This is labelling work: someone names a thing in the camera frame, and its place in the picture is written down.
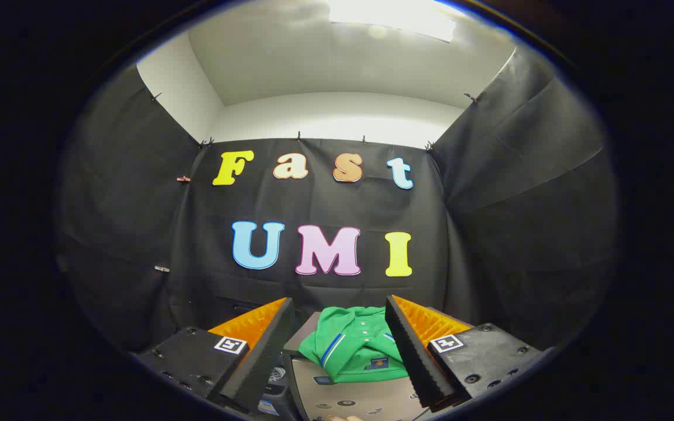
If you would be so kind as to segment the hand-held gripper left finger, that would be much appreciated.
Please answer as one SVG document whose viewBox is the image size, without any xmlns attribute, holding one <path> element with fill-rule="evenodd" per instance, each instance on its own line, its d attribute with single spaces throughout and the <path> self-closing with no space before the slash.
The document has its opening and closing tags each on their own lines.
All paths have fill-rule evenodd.
<svg viewBox="0 0 674 421">
<path fill-rule="evenodd" d="M 293 299 L 276 299 L 209 330 L 182 328 L 135 360 L 185 394 L 247 414 L 259 405 L 293 325 Z"/>
</svg>

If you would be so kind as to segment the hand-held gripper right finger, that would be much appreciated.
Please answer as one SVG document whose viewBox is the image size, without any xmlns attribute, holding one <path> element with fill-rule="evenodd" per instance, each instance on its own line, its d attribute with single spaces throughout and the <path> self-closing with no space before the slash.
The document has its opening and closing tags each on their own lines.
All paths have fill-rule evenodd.
<svg viewBox="0 0 674 421">
<path fill-rule="evenodd" d="M 494 323 L 473 326 L 390 294 L 386 323 L 423 408 L 468 412 L 532 375 L 553 353 Z"/>
</svg>

